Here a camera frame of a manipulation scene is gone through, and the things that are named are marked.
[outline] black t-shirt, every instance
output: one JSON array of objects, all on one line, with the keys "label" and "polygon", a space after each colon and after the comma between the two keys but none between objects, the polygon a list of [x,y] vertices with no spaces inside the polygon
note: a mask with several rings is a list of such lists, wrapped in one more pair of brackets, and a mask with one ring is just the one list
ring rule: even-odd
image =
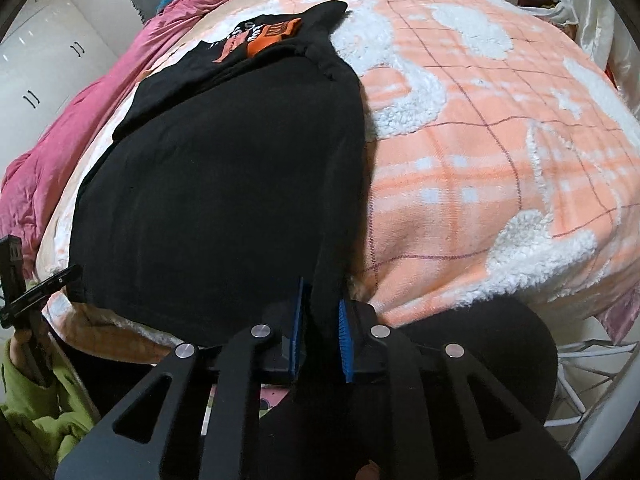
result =
[{"label": "black t-shirt", "polygon": [[72,301],[213,345],[312,282],[337,336],[364,151],[346,4],[258,16],[145,79],[78,193]]}]

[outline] silver screw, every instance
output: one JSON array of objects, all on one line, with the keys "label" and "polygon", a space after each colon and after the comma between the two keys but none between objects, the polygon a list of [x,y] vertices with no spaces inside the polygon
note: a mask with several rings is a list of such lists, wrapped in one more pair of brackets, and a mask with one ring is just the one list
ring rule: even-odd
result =
[{"label": "silver screw", "polygon": [[269,325],[256,325],[251,329],[251,335],[257,338],[267,337],[271,333]]},{"label": "silver screw", "polygon": [[445,354],[449,357],[459,358],[465,354],[465,349],[457,343],[450,343],[444,347]]},{"label": "silver screw", "polygon": [[187,357],[191,357],[195,353],[196,353],[196,348],[190,343],[182,343],[181,345],[178,345],[175,349],[175,354],[180,359],[186,359]]},{"label": "silver screw", "polygon": [[371,335],[378,339],[384,339],[391,334],[391,329],[388,326],[376,325],[371,327]]}]

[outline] peach plaid blanket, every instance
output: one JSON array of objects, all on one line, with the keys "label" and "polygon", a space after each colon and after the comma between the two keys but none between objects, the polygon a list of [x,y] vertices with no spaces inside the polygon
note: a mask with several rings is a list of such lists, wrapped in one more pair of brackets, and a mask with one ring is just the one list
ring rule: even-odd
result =
[{"label": "peach plaid blanket", "polygon": [[[231,0],[155,70],[241,20],[320,1]],[[370,110],[353,294],[392,325],[496,294],[569,323],[632,290],[640,126],[588,56],[501,0],[345,1],[332,41]],[[66,266],[78,185],[131,101],[69,181],[38,255],[41,278]],[[68,343],[107,358],[154,362],[177,342],[63,294],[46,314]]]}]

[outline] shirt sleeve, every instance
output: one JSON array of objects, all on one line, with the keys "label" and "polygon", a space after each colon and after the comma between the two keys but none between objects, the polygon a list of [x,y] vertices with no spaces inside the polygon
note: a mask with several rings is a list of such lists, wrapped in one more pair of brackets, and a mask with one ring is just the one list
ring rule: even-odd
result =
[{"label": "shirt sleeve", "polygon": [[29,420],[44,416],[58,417],[60,406],[56,381],[43,388],[22,375],[9,359],[10,340],[4,345],[2,354],[2,381],[6,393],[6,405],[14,412],[25,415]]}]

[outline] black clamp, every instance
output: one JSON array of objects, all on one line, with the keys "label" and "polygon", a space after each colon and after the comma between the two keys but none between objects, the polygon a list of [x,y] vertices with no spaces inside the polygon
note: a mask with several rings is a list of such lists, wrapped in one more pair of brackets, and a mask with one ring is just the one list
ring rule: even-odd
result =
[{"label": "black clamp", "polygon": [[38,330],[43,323],[42,309],[54,293],[81,275],[79,266],[57,272],[50,278],[27,290],[22,275],[22,241],[15,236],[0,240],[0,283],[4,295],[4,306],[0,307],[2,328],[17,330],[28,328],[31,338],[23,345],[23,352],[34,380],[40,386],[50,383],[51,371],[46,354],[38,342]]},{"label": "black clamp", "polygon": [[[260,384],[300,386],[308,288],[281,316],[247,328],[221,347],[177,346],[65,458],[56,480],[244,480],[258,439]],[[544,427],[462,346],[419,348],[378,323],[365,303],[342,302],[348,328],[342,366],[353,388],[388,388],[393,480],[441,478],[423,377],[444,373],[463,421],[475,480],[577,480],[578,469]],[[201,428],[212,384],[215,401],[204,444]],[[512,427],[488,434],[474,388],[488,392]]]}]

